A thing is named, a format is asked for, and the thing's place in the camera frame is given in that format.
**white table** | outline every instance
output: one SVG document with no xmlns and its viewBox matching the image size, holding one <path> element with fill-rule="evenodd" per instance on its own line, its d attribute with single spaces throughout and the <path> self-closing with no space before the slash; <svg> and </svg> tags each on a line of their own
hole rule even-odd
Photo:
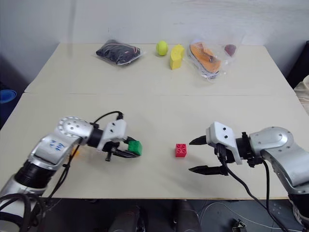
<svg viewBox="0 0 309 232">
<path fill-rule="evenodd" d="M 198 75 L 188 58 L 169 68 L 169 54 L 155 55 L 155 44 L 138 44 L 146 54 L 126 67 L 97 57 L 101 44 L 59 44 L 28 93 L 129 95 L 294 95 L 263 46 L 240 46 L 236 59 L 215 84 Z"/>
<path fill-rule="evenodd" d="M 121 110 L 128 135 L 139 139 L 143 155 L 135 159 L 105 156 L 83 146 L 73 159 L 67 180 L 56 192 L 61 198 L 225 198 L 247 199 L 244 188 L 230 176 L 203 176 L 188 168 L 220 163 L 213 148 L 189 146 L 184 159 L 174 157 L 176 143 L 189 143 L 205 134 L 217 120 L 237 136 L 269 126 L 289 129 L 295 141 L 309 150 L 309 117 L 294 95 L 284 96 L 171 96 L 24 93 L 0 131 L 0 186 L 16 172 L 41 137 L 52 132 L 63 116 L 93 121 L 111 110 Z M 104 126 L 112 116 L 100 121 Z M 230 165 L 258 198 L 266 196 L 262 165 Z M 50 182 L 47 196 L 60 172 Z M 271 198 L 286 191 L 273 172 Z"/>
</svg>

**yellow sponge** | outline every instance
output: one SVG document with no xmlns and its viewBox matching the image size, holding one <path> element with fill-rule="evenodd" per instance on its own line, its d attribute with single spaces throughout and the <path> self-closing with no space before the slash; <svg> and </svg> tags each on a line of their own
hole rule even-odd
<svg viewBox="0 0 309 232">
<path fill-rule="evenodd" d="M 170 61 L 169 65 L 172 70 L 180 68 L 182 65 L 182 59 L 184 54 L 184 47 L 180 44 L 173 47 L 172 51 L 170 52 Z"/>
</svg>

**plastic bag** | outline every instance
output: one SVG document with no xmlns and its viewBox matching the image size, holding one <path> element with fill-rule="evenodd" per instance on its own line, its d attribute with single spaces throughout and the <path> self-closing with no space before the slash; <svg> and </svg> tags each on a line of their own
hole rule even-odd
<svg viewBox="0 0 309 232">
<path fill-rule="evenodd" d="M 117 65 L 130 64 L 142 55 L 140 48 L 126 43 L 120 43 L 117 40 L 108 40 L 96 51 L 96 54 Z"/>
<path fill-rule="evenodd" d="M 188 47 L 188 56 L 195 64 L 201 76 L 208 80 L 219 74 L 225 74 L 237 51 L 234 44 L 207 44 L 203 40 L 195 39 Z"/>
</svg>

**purple fruit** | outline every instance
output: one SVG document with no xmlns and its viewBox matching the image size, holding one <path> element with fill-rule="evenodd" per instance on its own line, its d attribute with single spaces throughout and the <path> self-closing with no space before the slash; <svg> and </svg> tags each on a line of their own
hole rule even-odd
<svg viewBox="0 0 309 232">
<path fill-rule="evenodd" d="M 228 44 L 224 47 L 224 51 L 226 51 L 226 53 L 228 53 L 228 55 L 232 57 L 236 51 L 236 46 L 233 44 Z"/>
</svg>

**red block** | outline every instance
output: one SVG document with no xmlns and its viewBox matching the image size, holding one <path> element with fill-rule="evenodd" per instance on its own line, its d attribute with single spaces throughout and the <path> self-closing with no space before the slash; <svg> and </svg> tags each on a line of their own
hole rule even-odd
<svg viewBox="0 0 309 232">
<path fill-rule="evenodd" d="M 176 144 L 175 156 L 185 157 L 186 154 L 187 154 L 187 146 L 185 144 Z"/>
</svg>

